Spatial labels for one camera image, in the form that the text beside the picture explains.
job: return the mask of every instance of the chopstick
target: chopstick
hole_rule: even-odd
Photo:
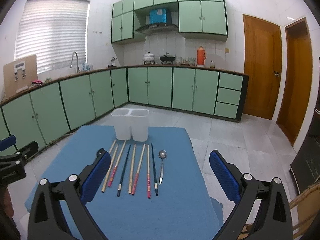
[[[118,186],[117,197],[120,197],[121,187],[122,187],[122,182],[123,182],[123,177],[124,177],[125,168],[126,168],[127,162],[128,162],[128,157],[129,157],[129,153],[130,153],[130,148],[131,148],[131,145],[129,145],[127,157],[125,158],[125,163],[124,163],[124,166],[123,166],[123,169],[122,169],[121,179],[120,179],[120,183],[119,183],[119,186]]]
[[[132,153],[132,159],[131,159],[131,169],[130,169],[130,176],[129,176],[129,194],[131,194],[131,189],[132,189],[132,177],[133,177],[133,167],[134,167],[134,156],[136,154],[136,146],[137,144],[134,144],[133,147],[133,153]]]
[[[140,160],[139,160],[139,164],[138,164],[138,168],[137,168],[137,173],[136,173],[136,176],[134,178],[133,189],[132,189],[132,192],[131,192],[132,196],[136,192],[136,187],[137,187],[137,183],[138,183],[138,177],[139,177],[139,172],[140,172],[140,168],[141,168],[141,162],[142,162],[142,157],[143,157],[143,152],[144,152],[144,148],[145,147],[146,147],[146,144],[144,144],[143,147],[142,147],[142,152],[141,152],[141,156],[140,156]]]
[[[156,196],[158,196],[159,193],[158,193],[158,183],[157,183],[155,156],[153,154],[153,145],[152,144],[151,144],[151,151],[152,151],[153,178],[154,178],[154,181],[155,181],[155,191],[156,191]]]
[[[148,163],[148,173],[147,173],[147,196],[148,198],[151,198],[151,191],[150,191],[150,160],[149,160],[149,145],[147,150],[147,163]]]
[[[111,169],[112,169],[112,165],[113,165],[113,162],[115,161],[115,158],[116,158],[116,155],[117,155],[117,150],[118,150],[118,144],[116,144],[116,149],[115,149],[115,151],[113,152],[113,156],[112,156],[112,158],[111,158],[111,163],[110,163],[109,170],[108,170],[108,172],[107,172],[107,174],[106,174],[106,177],[105,177],[105,179],[104,179],[104,182],[103,182],[103,186],[102,186],[102,190],[101,190],[102,193],[104,193],[105,190],[106,190],[108,178],[109,178],[109,175],[110,175],[110,172],[111,172]]]
[[[118,156],[118,159],[117,159],[117,161],[116,161],[116,165],[115,165],[115,167],[113,168],[112,175],[111,175],[111,178],[110,178],[109,183],[108,183],[108,187],[111,187],[112,181],[113,181],[113,179],[115,178],[115,174],[116,174],[116,171],[117,171],[117,168],[118,168],[119,161],[120,161],[120,159],[121,159],[121,155],[122,155],[123,149],[124,149],[124,147],[125,147],[125,143],[126,143],[126,141],[123,142],[121,151],[120,151],[119,156]]]

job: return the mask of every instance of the metal spoon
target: metal spoon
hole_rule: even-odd
[[[161,162],[161,171],[160,171],[160,177],[159,177],[159,185],[162,183],[163,179],[163,160],[167,157],[167,153],[165,150],[160,150],[159,151],[159,157],[162,159]]]

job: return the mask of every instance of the window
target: window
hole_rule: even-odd
[[[86,62],[89,6],[86,0],[27,0],[14,59],[36,54],[38,73],[70,67],[74,51],[79,64]]]

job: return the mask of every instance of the blue tablecloth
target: blue tablecloth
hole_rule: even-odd
[[[42,178],[50,182],[64,181],[70,174],[79,174],[92,164],[100,148],[109,150],[115,139],[113,126],[90,125],[81,127],[65,145]],[[194,155],[190,138],[184,128],[150,127],[151,199],[147,198],[147,151],[143,157],[136,194],[128,194],[130,163],[135,142],[127,142],[111,188],[101,192],[87,203],[87,209],[108,239],[203,239],[211,240],[221,226],[221,209],[215,212],[204,179]],[[159,150],[167,152],[164,160],[164,179],[159,196],[153,187],[151,143],[153,143],[156,171],[159,176]],[[130,156],[125,172],[121,196],[116,197],[122,167],[129,147]],[[143,143],[137,143],[134,174],[137,170]],[[30,211],[37,185],[26,200]],[[82,239],[65,201],[61,201],[67,223],[74,237]]]

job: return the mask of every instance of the blue box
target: blue box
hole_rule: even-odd
[[[150,24],[152,23],[172,23],[171,12],[166,8],[150,11]]]

